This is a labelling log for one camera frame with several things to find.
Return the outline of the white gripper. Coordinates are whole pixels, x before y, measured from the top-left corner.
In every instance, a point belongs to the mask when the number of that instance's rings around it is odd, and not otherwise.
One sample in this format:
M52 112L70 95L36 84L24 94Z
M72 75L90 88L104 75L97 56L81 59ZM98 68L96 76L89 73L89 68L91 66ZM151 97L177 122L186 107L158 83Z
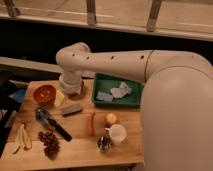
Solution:
M68 95L81 93L82 78L79 73L63 72L59 77L59 83L63 92ZM65 95L60 90L57 90L54 105L59 107L64 98Z

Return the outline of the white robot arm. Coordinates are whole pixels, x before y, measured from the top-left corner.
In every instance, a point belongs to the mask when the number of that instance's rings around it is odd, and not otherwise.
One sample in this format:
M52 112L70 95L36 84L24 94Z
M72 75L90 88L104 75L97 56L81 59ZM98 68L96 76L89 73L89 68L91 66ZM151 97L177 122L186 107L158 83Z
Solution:
M66 92L89 70L140 82L144 171L213 171L213 65L197 53L142 50L93 53L80 42L60 49Z

